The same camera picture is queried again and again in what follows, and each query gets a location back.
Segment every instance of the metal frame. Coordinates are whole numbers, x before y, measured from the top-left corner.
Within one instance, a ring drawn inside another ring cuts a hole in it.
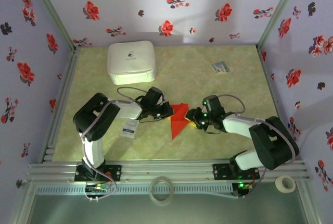
[[[221,193],[230,191],[231,183],[235,181],[215,181],[213,164],[228,163],[227,159],[210,160],[133,160],[109,161],[110,165],[121,165],[121,180],[118,182],[120,190],[117,194],[144,194],[140,188],[147,188],[153,179],[165,176],[177,186],[177,193]],[[34,207],[37,195],[80,195],[83,194],[85,182],[75,182],[77,163],[44,163],[31,164],[22,186],[20,204],[17,206],[11,223],[29,223],[29,215]],[[291,165],[282,165],[273,171],[268,170],[263,183],[272,183],[281,175],[292,176],[299,188],[300,200],[308,222],[320,223],[316,208],[309,191],[309,169],[305,162],[295,161]]]
[[[64,35],[72,52],[58,94],[58,105],[52,115],[45,143],[40,155],[39,161],[41,164],[32,164],[29,167],[26,179],[21,188],[17,209],[13,212],[10,223],[28,223],[30,212],[34,207],[35,197],[43,192],[52,195],[64,194],[64,192],[67,194],[82,194],[83,191],[78,190],[78,188],[82,189],[85,187],[85,182],[74,181],[77,163],[52,162],[57,135],[60,130],[61,120],[65,112],[66,101],[70,92],[70,85],[78,63],[78,52],[75,51],[75,47],[50,0],[42,1],[55,24]],[[276,12],[273,14],[260,38],[258,47],[259,55],[261,55],[260,48],[265,43],[287,2],[288,0],[280,0]],[[271,88],[270,91],[274,99],[274,94]],[[159,176],[170,178],[172,182],[178,186],[178,193],[189,193],[189,189],[192,190],[191,193],[216,193],[224,192],[224,190],[228,191],[230,190],[230,183],[239,183],[240,181],[215,181],[212,164],[218,163],[228,163],[228,160],[134,160],[107,162],[107,164],[123,166],[121,180],[118,182],[120,188],[117,192],[118,194],[138,194],[138,192],[142,192],[142,189],[146,193],[148,185],[151,184],[153,179]],[[321,223],[313,203],[313,192],[309,185],[310,176],[307,165],[303,161],[295,161],[295,163],[291,165],[282,165],[273,171],[268,170],[262,182],[272,183],[281,175],[290,175],[296,180],[300,200],[303,204],[308,223]]]
[[[74,72],[76,65],[78,63],[78,58],[80,54],[80,49],[72,52],[68,58],[68,64],[66,66],[65,75],[63,76],[63,82],[60,86],[59,93],[57,96],[57,107],[51,116],[51,121],[49,123],[46,138],[44,141],[44,146],[39,156],[40,163],[50,163],[52,162],[54,149],[56,147],[58,133],[61,127],[61,121],[65,113],[66,102],[70,93],[70,86],[73,81]]]
[[[275,12],[273,13],[270,21],[268,22],[268,24],[266,26],[266,29],[264,30],[263,34],[261,35],[261,37],[259,39],[259,43],[258,43],[259,48],[261,48],[265,44],[268,36],[270,35],[272,29],[276,25],[278,18],[280,17],[281,13],[283,12],[283,10],[286,7],[288,2],[289,2],[289,0],[280,0],[278,2]]]

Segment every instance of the masking tape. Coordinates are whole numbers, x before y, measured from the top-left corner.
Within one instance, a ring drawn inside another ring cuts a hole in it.
[[[282,193],[291,193],[295,190],[296,184],[290,176],[280,176],[275,180],[275,186]]]
[[[159,182],[164,182],[166,183],[169,188],[170,188],[170,194],[167,196],[167,198],[165,198],[164,200],[159,200],[159,199],[156,199],[154,197],[154,195],[152,194],[152,192],[154,191],[154,187],[156,186],[157,183]],[[159,206],[166,206],[167,204],[170,203],[170,201],[172,200],[173,198],[173,195],[174,195],[174,187],[173,187],[173,184],[171,182],[170,179],[168,179],[167,177],[164,177],[164,176],[161,176],[161,177],[157,177],[155,178],[151,184],[150,184],[150,187],[149,187],[149,197],[150,199],[156,204],[156,205],[159,205]]]

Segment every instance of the logo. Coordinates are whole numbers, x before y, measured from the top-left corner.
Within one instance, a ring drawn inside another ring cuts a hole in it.
[[[126,60],[135,60],[136,58],[134,58],[134,52],[131,51],[129,52],[129,54],[127,55],[129,58],[126,58]]]

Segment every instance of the label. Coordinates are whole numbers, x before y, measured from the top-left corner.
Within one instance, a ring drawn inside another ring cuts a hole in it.
[[[134,139],[139,120],[127,119],[120,136]]]
[[[215,74],[230,73],[230,65],[227,61],[219,61],[218,63],[211,64]]]

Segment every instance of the glass panel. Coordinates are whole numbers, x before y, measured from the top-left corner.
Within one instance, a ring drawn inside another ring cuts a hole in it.
[[[84,196],[37,196],[29,223],[307,223],[298,190],[282,194],[264,183],[255,191],[245,200],[175,195],[165,207],[148,195],[115,195],[95,204]]]

